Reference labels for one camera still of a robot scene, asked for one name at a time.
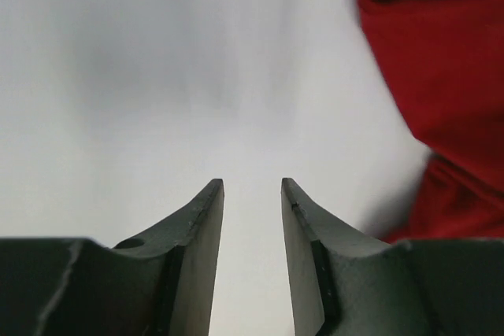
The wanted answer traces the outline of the red t shirt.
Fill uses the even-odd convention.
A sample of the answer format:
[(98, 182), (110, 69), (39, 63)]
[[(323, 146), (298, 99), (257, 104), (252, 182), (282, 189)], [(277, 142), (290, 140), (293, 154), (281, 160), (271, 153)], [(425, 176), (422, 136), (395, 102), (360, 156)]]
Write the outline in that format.
[(413, 136), (432, 150), (403, 238), (503, 235), (503, 0), (357, 0)]

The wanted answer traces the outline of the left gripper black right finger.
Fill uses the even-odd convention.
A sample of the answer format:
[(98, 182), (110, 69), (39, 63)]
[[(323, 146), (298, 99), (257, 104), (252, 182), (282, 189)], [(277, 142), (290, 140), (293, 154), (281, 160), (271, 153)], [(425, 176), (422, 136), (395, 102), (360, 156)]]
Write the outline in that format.
[(500, 335), (503, 242), (363, 234), (293, 180), (281, 186), (297, 335)]

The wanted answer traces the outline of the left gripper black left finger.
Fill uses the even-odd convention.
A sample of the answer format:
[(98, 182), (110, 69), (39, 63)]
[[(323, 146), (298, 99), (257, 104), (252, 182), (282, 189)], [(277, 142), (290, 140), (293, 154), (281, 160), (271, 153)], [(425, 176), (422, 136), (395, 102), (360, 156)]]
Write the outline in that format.
[(4, 335), (206, 335), (224, 212), (211, 180), (113, 248), (89, 238), (1, 241)]

